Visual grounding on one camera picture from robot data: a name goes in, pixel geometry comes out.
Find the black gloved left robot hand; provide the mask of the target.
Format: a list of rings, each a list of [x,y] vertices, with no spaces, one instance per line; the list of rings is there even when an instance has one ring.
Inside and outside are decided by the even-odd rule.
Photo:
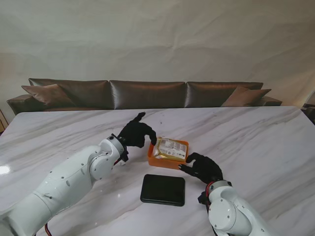
[[[118,135],[118,140],[123,146],[143,148],[145,144],[145,136],[150,138],[152,145],[156,145],[156,132],[149,125],[141,122],[141,119],[145,114],[145,112],[139,113],[121,130]]]

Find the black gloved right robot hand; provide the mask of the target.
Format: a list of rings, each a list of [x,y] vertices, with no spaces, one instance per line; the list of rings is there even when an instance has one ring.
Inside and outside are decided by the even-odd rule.
[[[190,176],[198,178],[205,184],[223,180],[221,168],[211,158],[194,152],[186,159],[187,164],[191,162],[193,162],[192,166],[180,164],[179,169]]]

